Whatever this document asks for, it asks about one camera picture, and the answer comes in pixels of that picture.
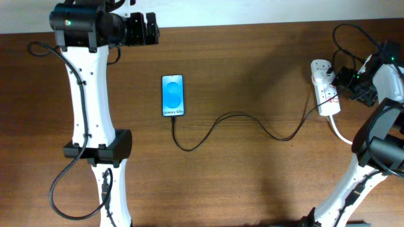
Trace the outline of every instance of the power strip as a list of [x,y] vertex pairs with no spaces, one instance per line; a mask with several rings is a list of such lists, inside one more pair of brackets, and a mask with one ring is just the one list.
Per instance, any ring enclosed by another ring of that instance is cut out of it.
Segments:
[[318,112],[321,116],[330,116],[341,111],[340,100],[338,96],[334,97],[337,92],[336,88],[331,85],[331,82],[335,78],[335,73],[328,73],[330,67],[331,63],[326,60],[314,60],[311,63],[311,79],[316,92],[317,104],[319,105],[329,100],[318,107]]

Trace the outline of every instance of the white power cord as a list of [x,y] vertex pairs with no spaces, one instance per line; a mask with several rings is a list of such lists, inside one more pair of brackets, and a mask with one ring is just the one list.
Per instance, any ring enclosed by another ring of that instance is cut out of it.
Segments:
[[334,129],[335,134],[336,134],[342,141],[346,142],[347,144],[352,145],[352,142],[351,142],[351,141],[349,141],[348,139],[345,139],[345,138],[340,134],[340,132],[338,132],[338,129],[337,129],[336,126],[335,126],[335,122],[334,122],[333,116],[330,115],[330,116],[328,116],[328,118],[329,118],[329,120],[330,120],[330,122],[331,122],[331,125],[333,126],[333,129]]

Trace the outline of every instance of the white wall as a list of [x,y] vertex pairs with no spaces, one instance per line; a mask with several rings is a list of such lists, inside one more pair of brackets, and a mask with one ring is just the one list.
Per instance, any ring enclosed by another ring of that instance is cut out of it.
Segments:
[[[0,0],[0,33],[49,32],[49,13],[64,0]],[[404,17],[404,0],[137,0],[164,27]]]

